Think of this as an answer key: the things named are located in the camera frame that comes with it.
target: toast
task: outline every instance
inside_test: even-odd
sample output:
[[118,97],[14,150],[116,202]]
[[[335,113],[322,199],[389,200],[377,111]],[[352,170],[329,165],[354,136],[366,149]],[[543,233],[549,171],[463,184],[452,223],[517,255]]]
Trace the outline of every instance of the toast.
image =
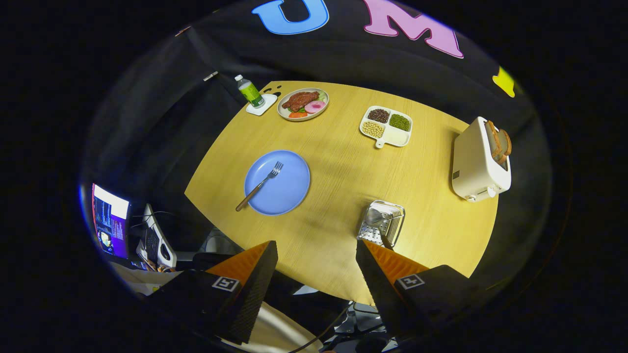
[[497,164],[502,165],[506,158],[512,153],[512,142],[505,130],[497,131],[492,121],[484,124],[486,135],[489,138],[490,156]]

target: keyboard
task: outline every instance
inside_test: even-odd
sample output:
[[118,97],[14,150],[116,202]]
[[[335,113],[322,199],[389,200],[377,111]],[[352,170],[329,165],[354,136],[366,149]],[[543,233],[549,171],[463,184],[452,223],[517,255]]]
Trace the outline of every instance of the keyboard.
[[157,264],[157,252],[159,251],[159,236],[150,228],[147,230],[146,238],[144,240],[144,248],[146,250],[146,257]]

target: white sectioned dish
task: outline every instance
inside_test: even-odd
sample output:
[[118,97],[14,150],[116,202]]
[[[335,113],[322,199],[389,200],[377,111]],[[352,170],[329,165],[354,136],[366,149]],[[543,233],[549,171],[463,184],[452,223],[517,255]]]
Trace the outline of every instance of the white sectioned dish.
[[[325,106],[323,107],[323,109],[319,110],[318,112],[314,113],[314,114],[308,114],[307,116],[304,117],[298,117],[296,119],[292,119],[290,117],[288,117],[292,112],[289,111],[287,108],[282,108],[281,106],[288,101],[288,99],[290,99],[290,97],[292,97],[293,94],[295,93],[299,93],[299,92],[313,92],[313,91],[319,91],[319,92],[324,92],[326,95],[326,98],[322,99],[323,102],[325,102]],[[325,92],[322,89],[317,89],[317,88],[306,88],[306,89],[298,89],[294,92],[290,92],[289,94],[286,94],[286,97],[283,97],[278,103],[277,103],[277,112],[279,113],[279,115],[289,121],[305,121],[305,120],[310,120],[313,119],[317,116],[320,115],[320,113],[324,112],[325,109],[327,109],[327,107],[329,106],[329,94],[327,92]]]
[[[369,113],[375,109],[384,109],[385,111],[388,112],[388,120],[386,121],[386,123],[381,123],[379,121],[369,119]],[[391,126],[390,122],[391,122],[391,116],[393,116],[393,114],[399,114],[400,116],[405,117],[410,122],[410,131],[405,131],[402,129],[395,128],[394,126]],[[365,121],[371,121],[380,126],[383,126],[384,134],[382,134],[382,137],[376,138],[375,136],[371,136],[367,134],[366,132],[364,132],[362,125],[364,125]],[[364,113],[362,120],[360,120],[360,132],[370,138],[374,138],[375,147],[377,148],[384,147],[384,143],[391,144],[393,146],[399,146],[399,147],[406,146],[408,142],[410,142],[410,137],[412,136],[412,126],[413,126],[412,119],[408,115],[403,114],[402,112],[392,110],[390,108],[380,107],[380,106],[370,106],[368,109],[366,109],[366,113]]]

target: white toaster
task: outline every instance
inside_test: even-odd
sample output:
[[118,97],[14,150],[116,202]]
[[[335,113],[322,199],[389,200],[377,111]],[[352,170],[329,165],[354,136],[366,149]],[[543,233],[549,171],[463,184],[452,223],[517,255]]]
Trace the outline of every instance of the white toaster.
[[453,191],[469,202],[495,197],[511,186],[510,156],[502,165],[491,157],[486,122],[477,117],[453,143]]

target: letter m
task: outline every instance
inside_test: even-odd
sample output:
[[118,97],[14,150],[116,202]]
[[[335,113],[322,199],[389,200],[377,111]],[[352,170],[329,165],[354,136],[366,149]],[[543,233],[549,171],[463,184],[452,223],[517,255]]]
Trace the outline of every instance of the letter m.
[[425,40],[427,45],[453,57],[464,57],[458,48],[456,34],[449,27],[424,14],[412,17],[388,0],[364,0],[364,2],[371,16],[371,24],[364,26],[366,32],[374,35],[397,36],[399,33],[390,27],[389,19],[391,19],[409,39],[417,40],[425,31],[430,30],[431,36]]

